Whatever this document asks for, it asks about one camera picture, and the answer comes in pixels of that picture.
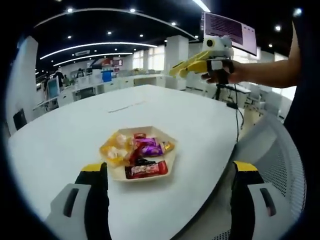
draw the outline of yellow candy wrapper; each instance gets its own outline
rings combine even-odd
[[[134,150],[132,137],[114,133],[99,149],[103,160],[111,167],[129,166]]]
[[[162,148],[163,148],[163,152],[166,154],[170,151],[172,151],[175,148],[175,145],[172,142],[169,141],[164,141],[162,142]]]

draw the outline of human hand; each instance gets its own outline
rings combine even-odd
[[[244,79],[244,70],[243,70],[243,64],[237,61],[232,61],[233,63],[233,67],[234,67],[234,72],[229,74],[228,76],[228,81],[230,84],[238,84],[240,82],[245,81]],[[222,66],[223,69],[229,73],[229,67],[227,66],[226,63],[224,63],[222,61]],[[215,71],[213,71],[213,74],[211,76],[209,76],[208,73],[201,75],[201,78],[203,80],[206,80],[206,82],[208,84],[214,84],[214,83],[218,83],[218,77],[215,74]]]

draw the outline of robotic arm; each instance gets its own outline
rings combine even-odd
[[[232,41],[229,36],[206,37],[202,52],[174,66],[169,75],[174,77],[178,74],[181,78],[186,78],[189,72],[208,73],[209,76],[216,74],[218,83],[225,85],[228,84],[228,75],[234,72],[232,56]],[[224,66],[229,68],[229,73],[224,70]]]

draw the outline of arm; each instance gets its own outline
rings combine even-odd
[[[247,80],[256,84],[274,88],[288,88],[296,86],[300,72],[300,49],[295,26],[288,60],[268,63],[248,63],[235,65],[235,75],[230,75],[230,82],[236,79]]]

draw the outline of blue bin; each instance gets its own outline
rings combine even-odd
[[[104,83],[111,82],[111,71],[103,71],[102,72],[102,80]]]

